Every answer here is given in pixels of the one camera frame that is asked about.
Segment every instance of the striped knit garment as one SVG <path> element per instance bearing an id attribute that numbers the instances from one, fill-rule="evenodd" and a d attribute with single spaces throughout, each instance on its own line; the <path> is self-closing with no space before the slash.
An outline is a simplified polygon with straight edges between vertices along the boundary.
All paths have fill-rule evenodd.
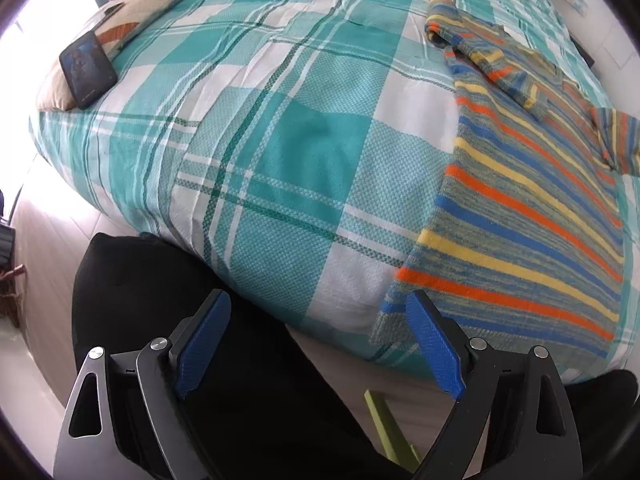
<path id="1" fill-rule="evenodd" d="M 411 341 L 404 300 L 425 290 L 494 348 L 602 365 L 619 320 L 622 222 L 613 171 L 639 174 L 638 122 L 596 109 L 578 85 L 505 31 L 431 0 L 460 120 L 436 212 L 398 272 L 372 334 Z"/>

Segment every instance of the silver bolt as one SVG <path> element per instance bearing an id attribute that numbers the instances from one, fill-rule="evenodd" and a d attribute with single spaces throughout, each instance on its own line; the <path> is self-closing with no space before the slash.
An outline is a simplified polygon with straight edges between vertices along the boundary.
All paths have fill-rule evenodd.
<path id="1" fill-rule="evenodd" d="M 484 350 L 486 348 L 486 341 L 481 337 L 472 337 L 469 340 L 469 344 L 474 350 Z"/>
<path id="2" fill-rule="evenodd" d="M 89 359 L 98 359 L 104 354 L 104 348 L 101 346 L 94 346 L 89 350 Z"/>
<path id="3" fill-rule="evenodd" d="M 151 349 L 152 350 L 163 350 L 166 348 L 167 344 L 169 342 L 166 340 L 165 337 L 156 337 L 152 342 L 151 342 Z"/>
<path id="4" fill-rule="evenodd" d="M 540 359 L 545 359 L 545 358 L 549 357 L 549 350 L 547 350 L 543 346 L 536 346 L 533 349 L 533 353 L 535 355 L 537 355 Z"/>

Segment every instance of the blue rubber pad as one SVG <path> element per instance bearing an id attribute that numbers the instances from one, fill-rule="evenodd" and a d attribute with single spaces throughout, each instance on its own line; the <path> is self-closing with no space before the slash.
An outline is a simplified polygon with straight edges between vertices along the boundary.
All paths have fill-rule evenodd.
<path id="1" fill-rule="evenodd" d="M 220 292 L 216 303 L 209 309 L 178 357 L 174 392 L 179 399 L 184 399 L 200 385 L 230 318 L 231 298 L 226 292 Z"/>
<path id="2" fill-rule="evenodd" d="M 465 391 L 458 354 L 415 294 L 409 294 L 405 308 L 409 327 L 414 332 L 438 386 L 458 400 Z"/>

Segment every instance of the bed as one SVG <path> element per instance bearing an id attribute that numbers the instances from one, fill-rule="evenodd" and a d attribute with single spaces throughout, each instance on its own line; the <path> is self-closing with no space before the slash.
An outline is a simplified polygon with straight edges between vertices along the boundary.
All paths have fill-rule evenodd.
<path id="1" fill-rule="evenodd" d="M 107 95 L 34 113 L 30 131 L 103 213 L 198 254 L 306 334 L 428 375 L 415 342 L 370 341 L 456 139 L 452 77 L 424 34 L 428 1 L 183 0 L 118 54 Z M 549 0 L 455 2 L 610 107 Z M 640 186 L 617 178 L 620 321 L 593 365 L 558 363 L 565 380 L 624 365 L 635 341 Z"/>

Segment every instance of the pillow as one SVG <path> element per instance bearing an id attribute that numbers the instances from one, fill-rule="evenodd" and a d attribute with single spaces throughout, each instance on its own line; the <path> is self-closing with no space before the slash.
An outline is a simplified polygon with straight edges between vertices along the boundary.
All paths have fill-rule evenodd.
<path id="1" fill-rule="evenodd" d="M 104 4 L 100 10 L 124 3 L 120 10 L 94 31 L 107 57 L 109 59 L 115 58 L 130 40 L 179 1 L 112 0 Z M 46 110 L 65 111 L 71 110 L 75 106 L 76 103 L 66 83 L 60 61 L 56 58 L 40 85 L 36 97 L 36 108 L 41 112 Z"/>

